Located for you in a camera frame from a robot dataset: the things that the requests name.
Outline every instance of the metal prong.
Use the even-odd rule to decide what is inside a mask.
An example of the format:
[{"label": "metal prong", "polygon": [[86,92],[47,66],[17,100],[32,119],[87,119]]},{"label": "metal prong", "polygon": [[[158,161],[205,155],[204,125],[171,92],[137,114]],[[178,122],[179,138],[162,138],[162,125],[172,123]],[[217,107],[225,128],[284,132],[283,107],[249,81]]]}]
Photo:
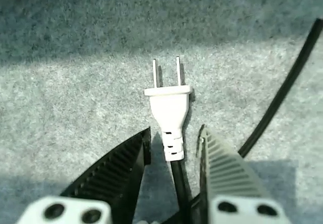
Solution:
[{"label": "metal prong", "polygon": [[152,61],[152,70],[153,70],[153,86],[155,88],[159,87],[159,80],[158,80],[158,66],[156,59]]},{"label": "metal prong", "polygon": [[181,65],[180,65],[180,57],[176,57],[176,71],[177,71],[177,83],[178,85],[182,85],[181,81]]}]

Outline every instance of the white connector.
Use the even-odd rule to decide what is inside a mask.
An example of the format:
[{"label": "white connector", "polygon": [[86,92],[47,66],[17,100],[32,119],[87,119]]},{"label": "white connector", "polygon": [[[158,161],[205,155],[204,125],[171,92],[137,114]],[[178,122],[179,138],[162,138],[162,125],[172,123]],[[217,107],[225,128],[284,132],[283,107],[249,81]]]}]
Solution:
[{"label": "white connector", "polygon": [[182,128],[188,111],[192,87],[182,85],[180,58],[176,57],[178,86],[160,87],[158,66],[153,60],[154,88],[145,89],[149,96],[151,112],[161,128],[166,161],[184,159]]}]

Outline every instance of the carpet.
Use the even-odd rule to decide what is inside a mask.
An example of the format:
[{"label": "carpet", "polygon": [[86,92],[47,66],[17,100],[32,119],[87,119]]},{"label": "carpet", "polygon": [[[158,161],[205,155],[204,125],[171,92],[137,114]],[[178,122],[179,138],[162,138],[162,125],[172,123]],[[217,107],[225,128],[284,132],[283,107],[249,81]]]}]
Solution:
[{"label": "carpet", "polygon": [[[294,63],[323,0],[0,0],[0,223],[59,194],[151,126],[135,221],[177,211],[158,125],[143,94],[152,60],[194,88],[186,169],[199,192],[202,124],[238,149]],[[323,38],[246,160],[293,223],[323,221]]]}]

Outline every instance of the white plastic part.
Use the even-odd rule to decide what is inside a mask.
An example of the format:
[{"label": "white plastic part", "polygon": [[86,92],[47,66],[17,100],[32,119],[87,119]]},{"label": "white plastic part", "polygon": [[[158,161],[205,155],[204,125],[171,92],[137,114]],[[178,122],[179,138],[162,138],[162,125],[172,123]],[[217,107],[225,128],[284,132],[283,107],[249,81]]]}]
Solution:
[{"label": "white plastic part", "polygon": [[[63,209],[52,208],[45,214],[46,210],[55,204],[63,206]],[[46,196],[31,203],[16,222],[16,224],[67,223],[112,224],[111,208],[103,201]]]},{"label": "white plastic part", "polygon": [[145,89],[149,96],[151,112],[161,129],[166,161],[184,159],[182,128],[188,111],[192,87],[182,85],[180,59],[176,57],[178,86],[159,87],[159,73],[153,60],[154,88]]},{"label": "white plastic part", "polygon": [[208,219],[209,224],[291,224],[283,208],[273,199],[226,195],[211,200]]}]

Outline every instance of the black cable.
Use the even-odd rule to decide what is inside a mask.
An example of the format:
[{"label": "black cable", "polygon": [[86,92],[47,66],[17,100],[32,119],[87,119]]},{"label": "black cable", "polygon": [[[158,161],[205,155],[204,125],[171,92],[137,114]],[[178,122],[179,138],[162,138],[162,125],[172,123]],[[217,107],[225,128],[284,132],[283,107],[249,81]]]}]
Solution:
[{"label": "black cable", "polygon": [[[295,80],[297,79],[298,75],[302,71],[305,63],[307,62],[319,36],[323,29],[323,20],[316,19],[314,22],[310,33],[307,36],[307,39],[302,47],[301,52],[298,55],[292,69],[290,70],[289,74],[287,75],[284,83],[276,93],[276,96],[272,100],[271,104],[269,105],[266,113],[263,115],[261,121],[257,125],[257,127],[253,130],[250,137],[246,140],[246,142],[242,145],[239,149],[238,153],[241,155],[242,158],[245,158],[246,155],[250,152],[252,147],[256,144],[257,140],[261,137],[264,133],[265,129],[269,125],[270,121],[274,117],[275,113],[279,109],[280,105],[284,101],[286,95],[290,91],[292,85],[294,84]],[[191,213],[193,210],[198,206],[200,202],[200,194],[197,194],[190,202],[190,209]],[[181,215],[179,213],[175,213],[169,219],[167,219],[163,224],[185,224],[185,222],[181,222]]]},{"label": "black cable", "polygon": [[179,214],[178,216],[182,218],[183,223],[191,224],[192,215],[191,215],[191,207],[189,204],[189,196],[188,191],[186,190],[184,172],[182,167],[183,162],[180,161],[171,161],[172,174],[174,178],[175,190],[177,195]]}]

